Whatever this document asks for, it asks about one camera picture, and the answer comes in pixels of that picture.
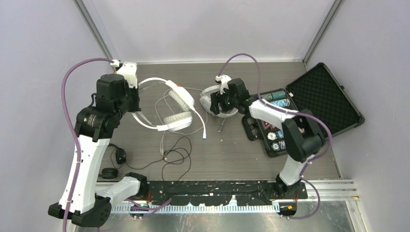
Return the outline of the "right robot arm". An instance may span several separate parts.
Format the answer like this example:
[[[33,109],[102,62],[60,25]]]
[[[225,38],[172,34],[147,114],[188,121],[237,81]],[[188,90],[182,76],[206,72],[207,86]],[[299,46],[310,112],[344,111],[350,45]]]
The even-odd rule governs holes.
[[[211,93],[210,110],[214,114],[238,110],[240,114],[267,122],[283,132],[287,160],[274,184],[277,196],[289,198],[295,193],[310,159],[323,147],[325,137],[320,122],[311,111],[301,112],[277,107],[249,94],[242,79],[216,76],[217,91]]]

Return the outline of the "large white grey headphones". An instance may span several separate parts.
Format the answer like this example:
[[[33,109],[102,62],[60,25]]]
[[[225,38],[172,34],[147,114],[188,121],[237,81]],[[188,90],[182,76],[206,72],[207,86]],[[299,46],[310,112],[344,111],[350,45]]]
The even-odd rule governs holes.
[[[200,93],[200,103],[202,105],[202,107],[208,112],[210,113],[212,116],[216,116],[216,117],[220,117],[220,118],[230,118],[233,117],[235,114],[238,113],[237,109],[232,109],[229,110],[228,112],[224,113],[221,111],[221,107],[219,105],[220,108],[220,113],[219,114],[215,114],[211,111],[211,93],[214,92],[218,92],[220,90],[219,85],[214,85],[211,87],[208,87],[206,89],[204,89],[201,93]]]

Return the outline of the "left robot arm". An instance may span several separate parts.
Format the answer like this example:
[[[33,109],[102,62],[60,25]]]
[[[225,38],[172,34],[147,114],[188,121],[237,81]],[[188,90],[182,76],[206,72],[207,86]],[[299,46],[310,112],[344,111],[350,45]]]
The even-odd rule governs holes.
[[[137,89],[120,74],[105,74],[96,83],[95,105],[82,109],[74,129],[74,158],[65,191],[48,214],[79,227],[101,227],[113,207],[134,197],[143,200],[149,191],[147,177],[127,173],[117,183],[96,190],[103,155],[120,120],[137,106]]]

